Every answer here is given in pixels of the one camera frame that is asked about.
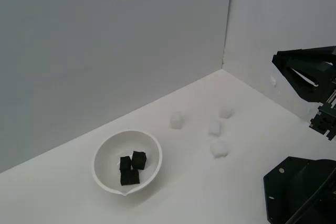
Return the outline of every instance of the white cube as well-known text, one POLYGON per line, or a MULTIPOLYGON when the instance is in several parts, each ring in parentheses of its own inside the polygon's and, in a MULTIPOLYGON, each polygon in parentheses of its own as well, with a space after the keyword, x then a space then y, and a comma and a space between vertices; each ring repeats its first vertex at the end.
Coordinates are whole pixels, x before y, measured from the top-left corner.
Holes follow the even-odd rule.
POLYGON ((225 118, 225 119, 230 118, 232 114, 233 114, 233 110, 227 106, 221 107, 221 109, 218 112, 218 116, 220 118, 225 118))
POLYGON ((213 136, 220 136, 222 132, 222 123, 217 120, 209 125, 209 134, 213 136))
POLYGON ((229 153, 226 143, 223 140, 217 140, 210 146, 210 151, 215 158, 225 157, 229 153))
POLYGON ((180 130, 183 127, 183 115, 181 111, 173 112, 170 117, 170 128, 180 130))

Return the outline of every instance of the black foam cube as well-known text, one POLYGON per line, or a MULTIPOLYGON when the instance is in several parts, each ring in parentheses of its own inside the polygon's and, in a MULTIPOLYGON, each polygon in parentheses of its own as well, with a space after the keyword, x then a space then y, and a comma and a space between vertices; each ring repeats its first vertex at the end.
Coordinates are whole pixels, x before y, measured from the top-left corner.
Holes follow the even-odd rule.
POLYGON ((131 169, 131 158, 130 156, 120 157, 119 170, 130 170, 131 169))
POLYGON ((120 183, 122 186, 140 184, 138 170, 121 170, 120 183))
POLYGON ((132 167, 133 169, 144 170, 146 164, 146 153, 145 152, 133 152, 132 156, 132 167))

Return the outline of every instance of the white bowl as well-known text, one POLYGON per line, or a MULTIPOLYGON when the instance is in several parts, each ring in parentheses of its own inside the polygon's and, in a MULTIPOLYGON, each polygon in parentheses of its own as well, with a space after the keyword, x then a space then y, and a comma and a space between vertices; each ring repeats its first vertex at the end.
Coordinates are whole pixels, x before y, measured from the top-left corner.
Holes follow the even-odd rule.
POLYGON ((92 161, 92 175, 97 184, 114 194, 127 195, 147 186, 157 175, 162 163, 162 150, 157 139, 146 132, 127 130, 106 139, 96 151, 92 161), (120 157, 131 156, 133 151, 145 152, 144 170, 139 170, 140 184, 121 186, 120 157))

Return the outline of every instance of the white backdrop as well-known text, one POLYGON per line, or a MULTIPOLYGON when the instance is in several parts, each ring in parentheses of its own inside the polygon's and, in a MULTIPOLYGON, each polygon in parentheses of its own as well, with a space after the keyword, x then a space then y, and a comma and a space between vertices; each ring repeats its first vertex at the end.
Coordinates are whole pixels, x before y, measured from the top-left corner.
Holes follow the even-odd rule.
POLYGON ((334 45, 336 0, 231 0, 223 68, 309 120, 318 104, 298 97, 272 57, 277 51, 334 45))
POLYGON ((229 0, 0 0, 0 172, 221 68, 229 0))

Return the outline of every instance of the bowl rim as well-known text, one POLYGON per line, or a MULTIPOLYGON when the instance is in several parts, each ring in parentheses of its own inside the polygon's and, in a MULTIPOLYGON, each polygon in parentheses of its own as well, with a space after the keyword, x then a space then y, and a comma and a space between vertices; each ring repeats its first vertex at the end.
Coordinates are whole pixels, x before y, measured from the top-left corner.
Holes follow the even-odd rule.
POLYGON ((114 133, 113 135, 109 136, 108 138, 106 138, 100 145, 99 147, 97 148, 97 150, 95 151, 94 153, 94 156, 93 156, 93 159, 92 159, 92 162, 91 162, 91 173, 92 173, 92 176, 94 178, 94 180, 96 181, 96 183, 101 187, 103 188, 104 190, 106 191, 109 191, 110 193, 113 193, 113 194, 121 194, 121 195, 128 195, 128 194, 131 194, 131 193, 134 193, 135 191, 139 191, 141 190, 142 188, 146 187, 157 175, 157 173, 159 172, 160 168, 161 168, 161 164, 162 164, 162 149, 161 149, 161 146, 159 144, 159 142, 157 141, 156 137, 153 136, 151 133, 149 132, 146 132, 146 131, 143 131, 143 130, 136 130, 136 129, 127 129, 127 130, 123 130, 123 131, 118 131, 116 133, 114 133), (128 193, 122 193, 121 191, 118 191, 118 190, 115 190, 115 189, 112 189, 110 187, 107 187, 106 185, 104 185, 100 180, 99 178, 97 177, 96 175, 96 170, 95 170, 95 160, 96 160, 96 156, 97 156, 97 153, 99 151, 99 149, 102 147, 102 145, 107 141, 109 140, 110 138, 114 137, 115 135, 118 135, 120 133, 123 133, 123 132, 130 132, 130 131, 136 131, 136 132, 141 132, 143 134, 146 134, 147 136, 149 136, 155 143, 156 143, 156 146, 158 147, 159 149, 159 163, 157 164, 157 167, 155 169, 155 172, 153 173, 153 175, 143 184, 140 184, 139 186, 137 187, 134 187, 132 190, 130 190, 128 193))

